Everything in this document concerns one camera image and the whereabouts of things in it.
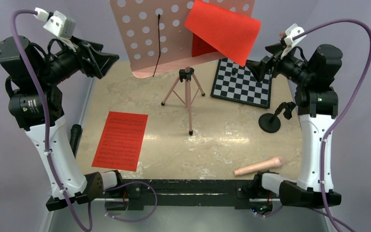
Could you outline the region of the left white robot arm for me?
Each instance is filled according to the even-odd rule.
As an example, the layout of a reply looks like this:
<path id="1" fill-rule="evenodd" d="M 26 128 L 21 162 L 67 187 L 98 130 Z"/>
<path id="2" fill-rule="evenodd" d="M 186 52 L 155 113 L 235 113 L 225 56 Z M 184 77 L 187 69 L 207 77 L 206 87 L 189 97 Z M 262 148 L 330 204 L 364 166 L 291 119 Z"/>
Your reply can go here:
<path id="1" fill-rule="evenodd" d="M 9 112 L 35 145 L 51 183 L 46 208 L 55 211 L 69 203 L 89 203 L 104 191 L 114 198 L 122 196 L 125 185 L 118 171 L 83 174 L 80 170 L 67 136 L 62 92 L 58 88 L 76 72 L 103 78 L 119 56 L 103 52 L 99 43 L 76 37 L 71 39 L 74 48 L 61 44 L 55 54 L 24 36 L 19 40 L 47 101 L 47 114 L 14 37 L 0 42 L 0 65 L 8 73 L 5 90 L 10 99 Z"/>

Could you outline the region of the pink tripod music stand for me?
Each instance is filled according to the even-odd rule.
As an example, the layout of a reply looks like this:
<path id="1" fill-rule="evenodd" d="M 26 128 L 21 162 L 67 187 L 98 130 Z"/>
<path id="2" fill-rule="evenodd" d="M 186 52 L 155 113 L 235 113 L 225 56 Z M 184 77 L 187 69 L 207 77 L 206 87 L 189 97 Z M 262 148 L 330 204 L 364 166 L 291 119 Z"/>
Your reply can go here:
<path id="1" fill-rule="evenodd" d="M 121 34 L 130 68 L 137 78 L 177 72 L 176 82 L 184 82 L 183 103 L 191 112 L 197 81 L 194 66 L 225 58 L 219 52 L 192 57 L 193 33 L 184 23 L 195 0 L 112 0 L 110 7 Z M 252 0 L 211 0 L 206 3 L 252 18 Z"/>

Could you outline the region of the black microphone desk stand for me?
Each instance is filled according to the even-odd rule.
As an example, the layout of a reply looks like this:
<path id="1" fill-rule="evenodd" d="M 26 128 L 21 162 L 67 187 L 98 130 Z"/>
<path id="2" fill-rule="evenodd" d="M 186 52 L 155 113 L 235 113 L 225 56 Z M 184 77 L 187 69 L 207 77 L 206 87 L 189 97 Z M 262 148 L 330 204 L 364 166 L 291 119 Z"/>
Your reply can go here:
<path id="1" fill-rule="evenodd" d="M 292 112 L 296 106 L 297 105 L 294 102 L 282 102 L 273 114 L 265 113 L 259 118 L 259 127 L 267 133 L 276 133 L 281 127 L 281 121 L 278 118 L 278 115 L 284 111 L 284 118 L 290 120 L 292 118 Z"/>

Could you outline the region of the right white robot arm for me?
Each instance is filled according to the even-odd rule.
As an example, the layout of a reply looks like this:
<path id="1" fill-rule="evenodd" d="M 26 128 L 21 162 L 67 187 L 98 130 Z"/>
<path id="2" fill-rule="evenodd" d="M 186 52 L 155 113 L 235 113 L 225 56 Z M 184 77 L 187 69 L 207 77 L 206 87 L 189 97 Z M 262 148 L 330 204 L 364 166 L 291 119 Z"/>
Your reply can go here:
<path id="1" fill-rule="evenodd" d="M 267 133 L 280 129 L 279 114 L 286 119 L 297 109 L 302 132 L 302 158 L 296 181 L 272 172 L 260 172 L 252 183 L 252 191 L 263 197 L 274 192 L 284 206 L 316 208 L 337 206 L 342 197 L 334 191 L 330 160 L 332 126 L 338 122 L 338 95 L 332 87 L 342 66 L 342 51 L 330 44 L 319 45 L 310 59 L 295 57 L 295 51 L 284 53 L 279 43 L 266 46 L 269 53 L 261 61 L 247 61 L 246 67 L 258 82 L 266 75 L 286 77 L 296 84 L 292 102 L 283 102 L 274 113 L 265 113 L 259 120 Z"/>

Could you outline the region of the red sheet music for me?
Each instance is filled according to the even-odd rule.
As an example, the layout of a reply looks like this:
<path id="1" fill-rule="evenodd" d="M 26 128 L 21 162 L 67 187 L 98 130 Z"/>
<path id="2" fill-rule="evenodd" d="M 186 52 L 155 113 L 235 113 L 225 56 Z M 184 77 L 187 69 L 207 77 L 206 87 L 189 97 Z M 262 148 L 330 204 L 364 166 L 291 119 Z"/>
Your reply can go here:
<path id="1" fill-rule="evenodd" d="M 137 171 L 147 120 L 145 114 L 110 111 L 91 166 Z"/>
<path id="2" fill-rule="evenodd" d="M 245 66 L 259 35 L 261 21 L 196 0 L 184 26 L 193 33 L 192 57 L 219 52 Z"/>

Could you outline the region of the black microphone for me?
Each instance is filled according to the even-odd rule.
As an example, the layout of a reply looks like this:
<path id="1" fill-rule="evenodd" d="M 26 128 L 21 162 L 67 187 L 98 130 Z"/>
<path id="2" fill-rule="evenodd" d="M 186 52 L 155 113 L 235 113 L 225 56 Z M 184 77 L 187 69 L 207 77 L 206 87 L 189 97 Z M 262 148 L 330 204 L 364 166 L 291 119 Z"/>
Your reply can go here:
<path id="1" fill-rule="evenodd" d="M 70 137 L 70 147 L 71 147 L 74 157 L 76 157 L 76 154 L 77 154 L 78 143 L 80 141 L 81 135 L 82 135 L 82 126 L 79 124 L 74 124 L 71 127 L 71 137 Z"/>

